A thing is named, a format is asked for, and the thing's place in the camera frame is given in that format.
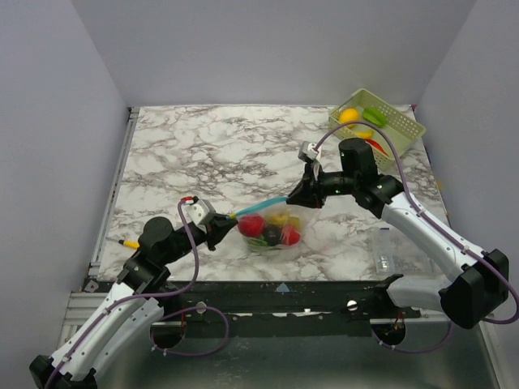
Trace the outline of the red pomegranate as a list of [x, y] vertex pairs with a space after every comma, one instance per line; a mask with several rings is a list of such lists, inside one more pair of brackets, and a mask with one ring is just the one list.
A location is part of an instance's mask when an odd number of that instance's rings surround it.
[[265, 219], [257, 213], [244, 215], [238, 219], [238, 231], [245, 237], [259, 237], [265, 226]]

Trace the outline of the yellow red mango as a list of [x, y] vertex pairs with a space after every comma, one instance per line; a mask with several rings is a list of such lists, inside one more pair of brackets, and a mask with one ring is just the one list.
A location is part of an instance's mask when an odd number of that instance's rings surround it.
[[287, 219], [287, 224], [292, 225], [295, 229], [300, 229], [301, 219], [296, 216], [289, 216]]

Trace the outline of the green white cabbage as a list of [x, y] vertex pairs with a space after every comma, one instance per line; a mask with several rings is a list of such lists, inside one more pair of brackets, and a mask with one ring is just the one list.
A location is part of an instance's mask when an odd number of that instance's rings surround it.
[[258, 238], [247, 238], [246, 243], [250, 248], [254, 250], [262, 250], [264, 247], [268, 247], [268, 243], [265, 240]]

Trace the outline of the beige pear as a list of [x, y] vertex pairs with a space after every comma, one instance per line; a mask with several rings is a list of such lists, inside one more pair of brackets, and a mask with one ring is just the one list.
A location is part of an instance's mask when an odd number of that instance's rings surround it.
[[278, 227], [283, 227], [287, 220], [289, 219], [290, 215], [288, 213], [274, 213], [270, 214], [266, 217], [266, 221], [269, 224], [274, 224]]

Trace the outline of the clear zip top bag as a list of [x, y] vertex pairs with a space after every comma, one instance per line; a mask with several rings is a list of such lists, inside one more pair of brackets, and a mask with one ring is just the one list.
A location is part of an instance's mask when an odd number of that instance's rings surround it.
[[252, 252], [275, 252], [297, 247], [317, 210], [288, 203], [277, 196], [231, 212], [227, 218], [236, 228], [246, 248]]

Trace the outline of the red apple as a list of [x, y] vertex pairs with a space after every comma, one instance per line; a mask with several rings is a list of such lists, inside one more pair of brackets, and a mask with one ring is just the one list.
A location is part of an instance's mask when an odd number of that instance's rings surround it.
[[291, 224], [287, 224], [281, 230], [281, 244], [284, 246], [293, 246], [301, 239], [300, 232]]

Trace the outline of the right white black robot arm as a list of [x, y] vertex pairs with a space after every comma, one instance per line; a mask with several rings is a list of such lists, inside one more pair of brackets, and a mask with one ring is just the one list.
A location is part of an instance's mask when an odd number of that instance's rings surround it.
[[443, 273], [429, 280], [391, 276], [385, 290], [373, 297], [378, 315], [389, 318], [402, 307], [423, 308], [471, 329], [508, 299], [505, 254], [469, 243], [427, 212], [401, 180], [379, 173], [363, 139], [345, 139], [338, 149], [341, 170], [326, 173], [316, 144], [302, 144], [298, 157], [305, 163], [304, 173], [286, 202], [322, 208], [330, 196], [351, 195], [357, 205], [406, 235]]

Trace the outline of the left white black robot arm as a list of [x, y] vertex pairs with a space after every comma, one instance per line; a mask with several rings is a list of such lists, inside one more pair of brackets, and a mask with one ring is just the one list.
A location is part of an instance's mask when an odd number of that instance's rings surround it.
[[207, 244], [215, 250], [237, 220], [211, 216], [203, 227], [184, 222], [175, 229], [164, 216], [150, 219], [139, 236], [139, 249], [125, 262], [103, 302], [79, 331], [50, 356], [38, 356], [29, 366], [39, 388], [95, 388], [100, 369], [138, 329], [156, 318], [170, 320], [180, 308], [180, 297], [196, 280], [180, 289], [168, 282], [168, 264]]

